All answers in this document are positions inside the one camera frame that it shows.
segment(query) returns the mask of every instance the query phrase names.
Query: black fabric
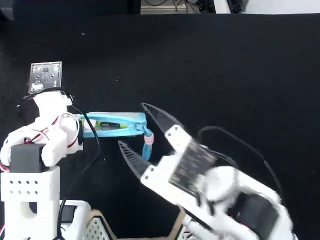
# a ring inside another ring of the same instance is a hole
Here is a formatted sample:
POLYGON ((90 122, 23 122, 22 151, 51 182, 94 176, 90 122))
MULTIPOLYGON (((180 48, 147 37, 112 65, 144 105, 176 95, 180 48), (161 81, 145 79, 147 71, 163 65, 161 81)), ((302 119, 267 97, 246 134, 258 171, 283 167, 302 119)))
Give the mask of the black fabric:
MULTIPOLYGON (((142 15, 79 23, 0 25, 0 140, 37 116, 27 93, 31 63, 62 61, 62 85, 87 111, 141 111, 140 102, 175 116, 193 136, 224 127, 259 149, 284 188, 300 240, 320 225, 320 15, 142 15)), ((171 149, 152 121, 151 162, 171 149)), ((122 138, 141 151, 143 138, 122 138)), ((261 160, 221 133, 204 144, 275 189, 261 160)), ((117 138, 102 139, 101 159, 71 199, 102 211, 119 238, 165 236, 178 209, 142 186, 121 157, 117 138)), ((63 159, 61 196, 93 156, 63 159)))
POLYGON ((139 14, 140 0, 14 0, 15 21, 74 20, 88 16, 139 14))

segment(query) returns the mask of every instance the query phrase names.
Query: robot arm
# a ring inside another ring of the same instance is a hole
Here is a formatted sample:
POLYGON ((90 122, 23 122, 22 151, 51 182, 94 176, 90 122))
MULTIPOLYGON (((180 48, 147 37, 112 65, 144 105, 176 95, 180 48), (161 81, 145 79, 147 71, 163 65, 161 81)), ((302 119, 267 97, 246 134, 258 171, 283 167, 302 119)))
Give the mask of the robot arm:
POLYGON ((175 154, 157 166, 125 143, 128 166, 150 188, 188 215, 183 224, 202 240, 293 240, 292 221, 278 194, 231 166, 216 166, 218 155, 201 146, 165 111, 143 103, 175 154))

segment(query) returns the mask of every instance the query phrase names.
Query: black cable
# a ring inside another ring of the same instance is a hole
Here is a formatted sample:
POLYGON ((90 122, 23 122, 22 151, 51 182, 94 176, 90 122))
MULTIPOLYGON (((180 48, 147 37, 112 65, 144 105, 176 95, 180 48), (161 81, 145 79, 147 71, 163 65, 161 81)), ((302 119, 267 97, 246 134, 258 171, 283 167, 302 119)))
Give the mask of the black cable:
POLYGON ((224 130, 222 127, 219 127, 219 126, 205 126, 205 127, 201 128, 197 133, 197 140, 199 141, 199 143, 201 143, 201 141, 202 141, 202 134, 205 131, 212 131, 212 130, 218 130, 218 131, 221 131, 222 133, 228 135, 232 139, 236 140, 237 142, 241 143, 242 145, 244 145, 245 147, 250 149, 253 153, 255 153, 259 158, 262 159, 265 167, 268 169, 268 171, 270 172, 271 176, 273 177, 273 180, 274 180, 274 182, 276 184, 276 187, 278 188, 280 198, 282 199, 282 205, 286 206, 286 201, 284 199, 284 191, 282 189, 280 181, 279 181, 277 175, 275 174, 275 172, 273 171, 273 169, 271 168, 271 166, 269 165, 269 163, 264 158, 264 156, 259 151, 254 149, 251 145, 249 145, 245 141, 241 140, 237 136, 233 135, 232 133, 228 132, 227 130, 224 130))
POLYGON ((189 2, 188 0, 186 0, 186 3, 189 4, 189 6, 192 8, 193 12, 196 14, 197 11, 195 10, 194 6, 192 5, 193 2, 189 2))
POLYGON ((181 4, 182 0, 180 0, 177 5, 175 4, 175 1, 176 1, 176 0, 173 0, 173 6, 174 6, 174 8, 175 8, 175 11, 178 12, 178 7, 179 7, 179 5, 181 4))
POLYGON ((184 0, 185 13, 188 14, 187 0, 184 0))
POLYGON ((153 6, 153 7, 157 7, 157 6, 160 6, 162 4, 164 4, 165 2, 167 2, 168 0, 163 0, 163 2, 161 3, 158 3, 158 4, 152 4, 150 2, 148 2, 147 0, 144 0, 146 4, 150 5, 150 6, 153 6))
MULTIPOLYGON (((86 112, 83 109, 81 109, 81 107, 79 107, 78 105, 75 104, 74 99, 71 96, 71 94, 69 92, 67 92, 66 90, 64 90, 62 87, 46 88, 46 89, 37 91, 35 93, 32 93, 32 94, 30 94, 28 96, 25 96, 23 99, 27 99, 28 100, 28 99, 31 99, 31 98, 35 97, 36 95, 39 95, 39 94, 42 94, 42 93, 46 93, 46 92, 55 92, 55 91, 61 91, 67 97, 70 98, 70 100, 72 102, 71 107, 73 107, 76 111, 78 111, 79 113, 81 113, 84 116, 85 120, 87 121, 87 123, 88 123, 88 125, 89 125, 89 127, 91 129, 91 131, 93 132, 93 135, 94 135, 94 138, 95 138, 96 144, 97 144, 96 155, 92 158, 92 161, 88 165, 86 165, 82 169, 82 171, 73 179, 73 182, 70 184, 70 186, 69 186, 69 188, 67 190, 66 196, 68 196, 70 194, 71 190, 73 189, 73 187, 78 182, 80 182, 83 174, 99 159, 100 153, 101 153, 101 145, 100 145, 100 142, 99 142, 98 134, 97 134, 94 126, 92 125, 89 117, 87 116, 86 112)), ((57 236, 53 240, 57 240, 57 239, 65 240, 64 237, 62 236, 62 233, 61 233, 61 223, 62 223, 62 213, 63 213, 64 207, 65 207, 66 201, 67 201, 67 197, 63 198, 63 200, 61 202, 61 205, 60 205, 60 208, 59 208, 59 213, 58 213, 57 225, 56 225, 57 236)))

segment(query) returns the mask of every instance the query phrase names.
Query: red wire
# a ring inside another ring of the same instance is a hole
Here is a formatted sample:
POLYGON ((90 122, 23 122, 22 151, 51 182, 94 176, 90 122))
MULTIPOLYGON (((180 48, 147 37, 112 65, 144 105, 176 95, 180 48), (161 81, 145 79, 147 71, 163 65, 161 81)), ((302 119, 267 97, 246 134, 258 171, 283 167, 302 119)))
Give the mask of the red wire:
MULTIPOLYGON (((58 121, 59 116, 56 117, 56 119, 53 121, 53 123, 51 123, 51 125, 55 125, 56 122, 58 121)), ((42 129, 40 132, 44 132, 45 130, 47 130, 48 128, 44 128, 42 129)), ((36 140, 37 138, 39 138, 41 136, 41 134, 37 134, 34 138, 32 138, 31 140, 26 141, 26 144, 32 143, 34 140, 36 140)))

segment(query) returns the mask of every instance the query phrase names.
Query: cable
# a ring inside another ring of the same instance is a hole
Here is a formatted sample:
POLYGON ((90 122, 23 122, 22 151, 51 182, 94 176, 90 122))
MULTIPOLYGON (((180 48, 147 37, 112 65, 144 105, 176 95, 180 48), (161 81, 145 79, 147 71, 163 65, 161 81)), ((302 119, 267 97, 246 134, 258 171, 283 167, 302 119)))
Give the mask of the cable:
MULTIPOLYGON (((56 122, 57 122, 57 120, 58 120, 58 118, 59 118, 59 117, 57 116, 57 117, 55 118, 55 120, 51 123, 51 125, 55 125, 56 122)), ((46 131, 46 130, 48 130, 48 127, 42 129, 40 132, 43 133, 43 132, 46 131)), ((39 138, 40 136, 41 136, 41 135, 38 134, 38 135, 36 135, 34 138, 32 138, 31 140, 27 140, 25 143, 26 143, 26 144, 32 143, 34 140, 36 140, 36 139, 39 138)))
POLYGON ((245 141, 241 140, 240 138, 238 138, 237 136, 233 135, 232 133, 228 132, 227 130, 224 130, 222 127, 219 126, 205 126, 203 128, 201 128, 198 133, 197 133, 197 140, 201 143, 202 141, 202 134, 205 131, 213 131, 213 130, 218 130, 221 131, 222 133, 226 134, 227 136, 229 136, 230 138, 236 140, 237 142, 239 142, 240 144, 244 145, 245 147, 247 147, 249 150, 251 150, 253 153, 255 153, 260 159, 262 159, 265 167, 268 169, 268 171, 270 172, 276 187, 278 188, 279 191, 279 195, 280 198, 282 199, 282 205, 285 207, 286 206, 286 201, 284 198, 284 191, 282 189, 281 183, 277 177, 277 175, 275 174, 275 172, 273 171, 273 169, 271 168, 271 166, 269 165, 269 163, 266 161, 266 159, 264 158, 264 156, 257 151, 256 149, 254 149, 251 145, 249 145, 248 143, 246 143, 245 141))
POLYGON ((173 1, 173 6, 175 8, 175 11, 178 12, 178 7, 179 7, 180 3, 182 2, 182 0, 180 0, 177 5, 175 4, 176 0, 172 0, 172 1, 173 1))
MULTIPOLYGON (((72 105, 71 107, 73 107, 76 111, 78 111, 79 113, 81 113, 85 120, 87 121, 91 131, 93 132, 94 138, 96 140, 96 144, 97 144, 97 151, 96 151, 96 155, 92 158, 92 161, 87 164, 82 171, 73 179, 73 182, 70 184, 68 190, 67 190, 67 195, 70 194, 71 190, 73 189, 73 187, 81 181, 82 179, 82 175, 99 159, 100 157, 100 153, 101 153, 101 145, 100 145, 100 141, 98 138, 98 134, 94 128, 94 126, 92 125, 89 117, 87 116, 86 112, 81 109, 81 107, 79 107, 78 105, 75 104, 73 97, 71 96, 71 94, 69 92, 67 92, 66 90, 64 90, 62 87, 50 87, 50 88, 46 88, 40 91, 37 91, 35 93, 32 93, 28 96, 25 96, 23 99, 31 99, 33 97, 35 97, 36 95, 42 94, 42 93, 47 93, 47 92, 55 92, 55 91, 61 91, 63 92, 67 97, 70 98, 72 105)), ((61 223, 62 223, 62 212, 64 210, 65 204, 66 204, 67 198, 63 198, 62 203, 60 205, 59 208, 59 213, 58 213, 58 219, 57 219, 57 225, 56 225, 56 232, 57 232, 57 236, 54 238, 54 240, 60 239, 60 240, 65 240, 64 237, 62 236, 61 233, 61 223)))
POLYGON ((147 0, 144 0, 146 4, 150 5, 150 6, 153 6, 153 7, 157 7, 157 6, 160 6, 162 4, 164 4, 165 2, 167 2, 168 0, 163 0, 163 2, 161 3, 158 3, 158 4, 151 4, 150 2, 148 2, 147 0))
POLYGON ((185 7, 187 7, 187 4, 189 4, 189 6, 192 8, 193 12, 196 14, 197 11, 195 10, 194 6, 196 6, 197 4, 195 4, 194 2, 190 2, 189 0, 185 0, 186 5, 185 7))
POLYGON ((29 130, 38 132, 38 134, 40 134, 41 136, 45 137, 48 141, 50 141, 49 137, 46 134, 44 134, 42 131, 39 131, 39 130, 36 130, 36 129, 29 129, 29 130))
POLYGON ((188 14, 188 6, 187 6, 188 0, 184 0, 184 5, 185 5, 185 13, 188 14))

